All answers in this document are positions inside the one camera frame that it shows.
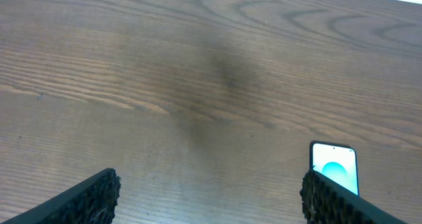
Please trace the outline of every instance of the small rectangular device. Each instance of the small rectangular device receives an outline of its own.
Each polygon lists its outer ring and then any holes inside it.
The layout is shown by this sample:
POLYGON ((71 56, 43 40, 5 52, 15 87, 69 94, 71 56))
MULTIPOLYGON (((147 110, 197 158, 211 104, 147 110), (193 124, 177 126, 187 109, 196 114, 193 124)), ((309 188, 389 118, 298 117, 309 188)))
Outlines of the small rectangular device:
POLYGON ((312 141, 309 161, 310 168, 359 195, 357 158, 353 148, 330 142, 312 141))

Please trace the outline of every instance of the wood grain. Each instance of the wood grain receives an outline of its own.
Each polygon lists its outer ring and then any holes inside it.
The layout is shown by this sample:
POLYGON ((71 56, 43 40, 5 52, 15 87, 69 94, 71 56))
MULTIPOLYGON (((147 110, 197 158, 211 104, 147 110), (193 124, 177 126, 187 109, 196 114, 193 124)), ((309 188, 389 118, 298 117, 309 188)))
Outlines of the wood grain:
POLYGON ((353 146, 362 197, 421 221, 419 150, 69 99, 1 97, 1 221, 114 167, 123 179, 113 223, 304 223, 299 189, 311 139, 353 146))

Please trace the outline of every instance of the brown tabletop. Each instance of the brown tabletop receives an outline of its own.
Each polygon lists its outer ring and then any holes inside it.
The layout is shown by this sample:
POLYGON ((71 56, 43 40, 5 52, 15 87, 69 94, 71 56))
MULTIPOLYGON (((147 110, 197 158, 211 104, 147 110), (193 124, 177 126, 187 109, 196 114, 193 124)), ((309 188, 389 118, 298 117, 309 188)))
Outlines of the brown tabletop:
POLYGON ((318 139, 422 223, 421 19, 391 0, 0 0, 0 221, 114 167, 114 223, 304 223, 318 139))

